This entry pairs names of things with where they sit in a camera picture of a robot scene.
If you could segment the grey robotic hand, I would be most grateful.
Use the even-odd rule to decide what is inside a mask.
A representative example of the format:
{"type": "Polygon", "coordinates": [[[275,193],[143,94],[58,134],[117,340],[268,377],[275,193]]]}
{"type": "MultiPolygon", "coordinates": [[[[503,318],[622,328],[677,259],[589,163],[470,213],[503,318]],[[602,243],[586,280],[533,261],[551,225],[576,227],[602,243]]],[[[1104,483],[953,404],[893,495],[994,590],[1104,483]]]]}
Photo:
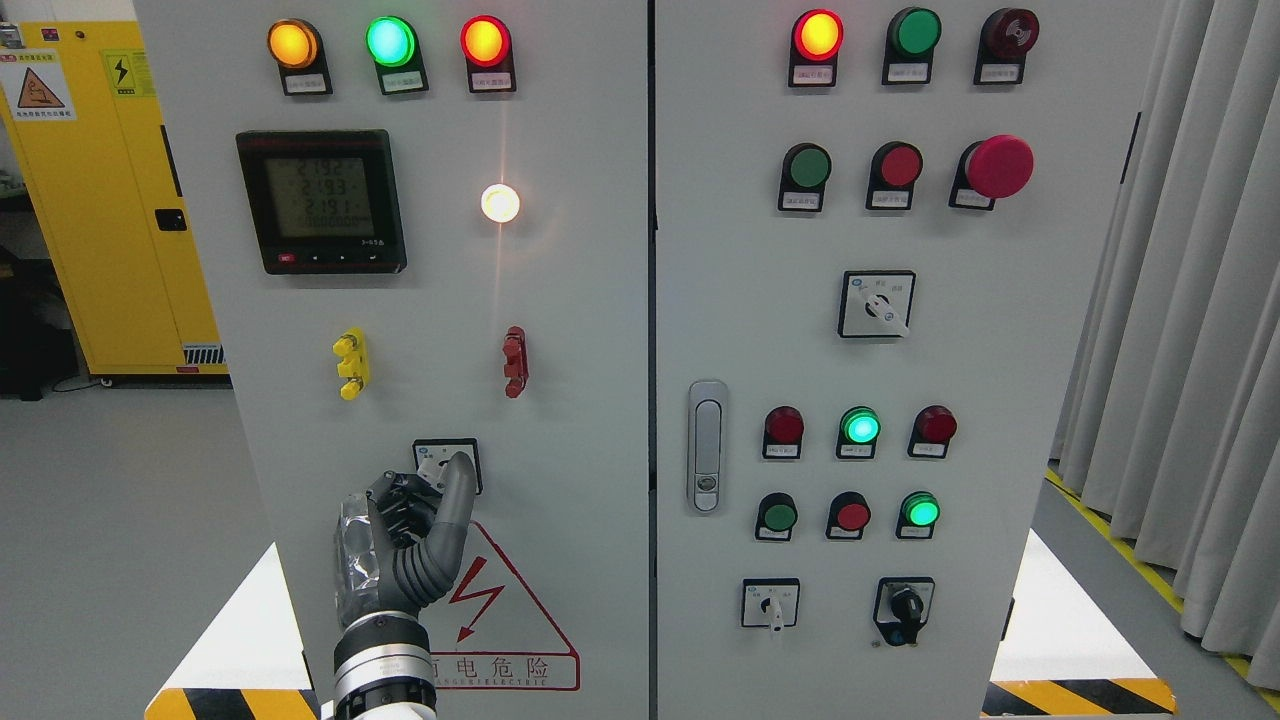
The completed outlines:
{"type": "Polygon", "coordinates": [[[472,457],[454,454],[429,480],[384,471],[340,503],[335,525],[335,610],[342,629],[375,612],[417,616],[460,574],[480,489],[472,457]]]}

